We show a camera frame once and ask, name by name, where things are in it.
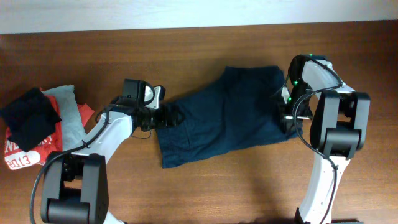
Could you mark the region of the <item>dark blue shorts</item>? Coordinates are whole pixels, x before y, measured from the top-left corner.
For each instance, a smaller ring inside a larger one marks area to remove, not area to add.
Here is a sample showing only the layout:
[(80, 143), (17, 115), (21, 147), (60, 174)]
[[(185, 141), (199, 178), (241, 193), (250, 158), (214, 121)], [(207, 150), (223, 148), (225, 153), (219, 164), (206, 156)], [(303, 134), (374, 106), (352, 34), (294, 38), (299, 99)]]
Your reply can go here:
[(283, 84), (283, 72), (276, 65), (226, 67), (204, 89), (166, 103), (167, 110), (178, 110), (179, 124), (156, 130), (162, 168), (296, 138), (302, 128), (282, 129), (272, 97)]

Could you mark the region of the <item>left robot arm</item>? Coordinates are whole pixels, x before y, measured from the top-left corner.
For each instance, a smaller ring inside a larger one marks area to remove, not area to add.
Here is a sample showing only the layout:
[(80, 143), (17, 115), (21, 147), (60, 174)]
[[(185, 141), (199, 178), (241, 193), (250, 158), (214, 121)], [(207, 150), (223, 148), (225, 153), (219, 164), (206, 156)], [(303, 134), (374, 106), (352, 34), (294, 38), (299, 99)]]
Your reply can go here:
[(162, 85), (126, 79), (123, 92), (97, 117), (96, 126), (72, 149), (53, 152), (37, 180), (43, 182), (44, 223), (120, 223), (109, 211), (106, 165), (122, 142), (143, 132), (180, 124), (178, 108), (161, 104)]

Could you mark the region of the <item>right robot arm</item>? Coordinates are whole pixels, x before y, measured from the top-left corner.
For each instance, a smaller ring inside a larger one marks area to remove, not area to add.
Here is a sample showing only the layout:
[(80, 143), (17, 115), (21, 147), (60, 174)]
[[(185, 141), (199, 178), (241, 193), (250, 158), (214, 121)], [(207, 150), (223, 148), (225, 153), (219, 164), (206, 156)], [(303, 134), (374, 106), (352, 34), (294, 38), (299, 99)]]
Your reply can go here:
[(371, 98), (348, 86), (322, 55), (295, 56), (286, 80), (292, 89), (282, 85), (273, 95), (282, 130), (294, 131), (303, 140), (301, 122), (310, 120), (310, 139), (303, 143), (314, 153), (308, 190), (293, 222), (332, 223), (340, 180), (366, 140)]

